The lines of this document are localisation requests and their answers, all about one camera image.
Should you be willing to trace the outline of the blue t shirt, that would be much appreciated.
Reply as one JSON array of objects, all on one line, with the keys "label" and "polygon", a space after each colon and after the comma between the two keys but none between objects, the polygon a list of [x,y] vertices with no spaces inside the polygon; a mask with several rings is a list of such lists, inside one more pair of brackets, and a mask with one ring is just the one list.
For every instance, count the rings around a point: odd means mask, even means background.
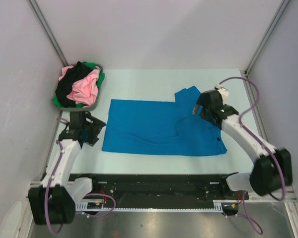
[{"label": "blue t shirt", "polygon": [[220,129],[192,114],[198,88],[184,88],[174,96],[173,102],[113,99],[102,151],[191,157],[225,154]]}]

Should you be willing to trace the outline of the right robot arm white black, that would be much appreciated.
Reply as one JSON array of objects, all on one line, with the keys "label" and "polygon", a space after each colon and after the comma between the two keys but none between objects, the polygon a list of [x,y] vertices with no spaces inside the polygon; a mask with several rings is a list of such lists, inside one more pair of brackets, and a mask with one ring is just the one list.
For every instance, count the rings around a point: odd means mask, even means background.
[{"label": "right robot arm white black", "polygon": [[291,154],[278,149],[255,134],[242,122],[238,111],[225,103],[228,97],[226,89],[213,89],[203,92],[193,109],[193,114],[216,126],[245,151],[253,162],[251,173],[235,173],[226,177],[219,186],[219,193],[225,199],[231,199],[237,191],[254,191],[259,196],[271,195],[293,183]]}]

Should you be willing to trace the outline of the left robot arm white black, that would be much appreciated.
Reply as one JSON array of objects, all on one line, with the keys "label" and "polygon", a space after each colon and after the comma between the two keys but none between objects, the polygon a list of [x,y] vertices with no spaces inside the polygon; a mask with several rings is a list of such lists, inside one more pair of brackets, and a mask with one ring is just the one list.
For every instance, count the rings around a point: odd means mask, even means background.
[{"label": "left robot arm white black", "polygon": [[74,220],[76,204],[85,196],[95,198],[100,186],[89,178],[68,184],[74,162],[84,145],[94,146],[105,122],[89,111],[70,112],[70,120],[56,141],[58,150],[48,172],[28,199],[35,224],[63,225]]}]

